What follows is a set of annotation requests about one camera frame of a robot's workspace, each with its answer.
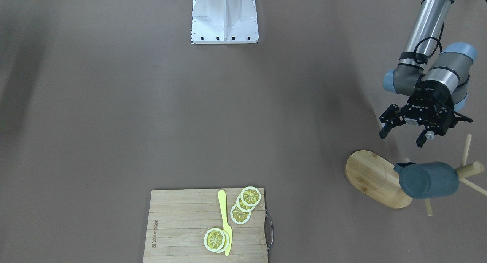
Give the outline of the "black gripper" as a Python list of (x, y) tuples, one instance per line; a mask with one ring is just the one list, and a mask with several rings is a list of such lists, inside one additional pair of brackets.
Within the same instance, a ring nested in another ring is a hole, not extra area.
[(416, 139), (417, 147), (423, 147), (436, 135), (444, 136), (448, 129), (458, 123), (451, 92), (438, 81), (420, 82), (405, 106), (400, 108), (397, 104), (391, 104), (379, 120), (382, 125), (379, 131), (381, 139), (385, 139), (392, 128), (406, 123), (424, 126), (425, 129)]

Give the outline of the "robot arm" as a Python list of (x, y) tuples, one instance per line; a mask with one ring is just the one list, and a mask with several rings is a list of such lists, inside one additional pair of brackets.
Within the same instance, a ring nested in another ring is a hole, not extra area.
[(449, 8), (455, 0), (422, 0), (412, 32), (395, 69), (383, 78), (386, 91), (408, 97), (403, 107), (391, 104), (381, 115), (379, 136), (404, 124), (424, 126), (416, 140), (444, 136), (460, 121), (473, 122), (460, 114), (468, 96), (470, 68), (477, 50), (462, 41), (443, 47), (441, 38)]

